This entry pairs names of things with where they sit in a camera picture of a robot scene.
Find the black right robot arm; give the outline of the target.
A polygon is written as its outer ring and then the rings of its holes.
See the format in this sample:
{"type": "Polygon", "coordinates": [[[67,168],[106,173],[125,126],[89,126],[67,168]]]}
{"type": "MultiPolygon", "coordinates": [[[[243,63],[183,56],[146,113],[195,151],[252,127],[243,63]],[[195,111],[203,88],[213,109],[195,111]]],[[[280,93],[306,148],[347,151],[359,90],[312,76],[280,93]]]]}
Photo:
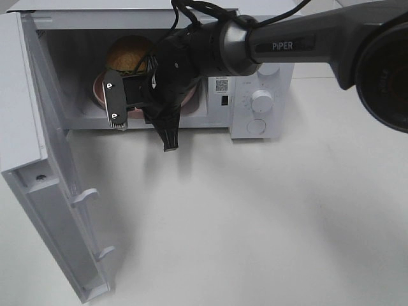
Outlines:
{"type": "Polygon", "coordinates": [[[243,77],[264,63],[325,62],[340,88],[355,87],[380,123],[407,131],[407,2],[376,1],[295,17],[289,10],[257,21],[205,1],[173,1],[190,24],[171,27],[142,57],[146,73],[105,73],[106,116],[125,130],[139,108],[161,137],[178,147],[182,100],[201,78],[243,77]]]}

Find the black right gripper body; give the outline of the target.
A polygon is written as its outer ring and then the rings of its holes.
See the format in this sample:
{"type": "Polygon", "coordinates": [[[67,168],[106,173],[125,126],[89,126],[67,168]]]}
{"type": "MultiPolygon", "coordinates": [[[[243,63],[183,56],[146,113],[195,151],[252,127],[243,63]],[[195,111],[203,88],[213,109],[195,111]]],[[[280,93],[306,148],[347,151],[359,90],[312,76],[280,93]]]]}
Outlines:
{"type": "Polygon", "coordinates": [[[164,41],[154,60],[154,69],[146,75],[123,79],[127,109],[141,109],[150,121],[175,119],[201,75],[194,67],[187,43],[164,41]]]}

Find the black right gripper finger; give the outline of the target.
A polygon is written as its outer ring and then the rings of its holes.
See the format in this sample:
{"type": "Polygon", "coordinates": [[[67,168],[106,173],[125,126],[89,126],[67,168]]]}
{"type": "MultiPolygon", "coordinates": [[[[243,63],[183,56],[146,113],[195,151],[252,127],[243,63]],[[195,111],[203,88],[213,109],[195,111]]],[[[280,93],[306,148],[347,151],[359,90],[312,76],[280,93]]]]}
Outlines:
{"type": "Polygon", "coordinates": [[[163,142],[165,152],[176,150],[179,146],[179,124],[181,107],[172,107],[154,112],[153,109],[144,108],[145,119],[151,123],[163,142]]]}
{"type": "Polygon", "coordinates": [[[119,72],[107,70],[103,79],[106,116],[111,128],[125,131],[128,128],[127,99],[124,82],[119,72]]]}

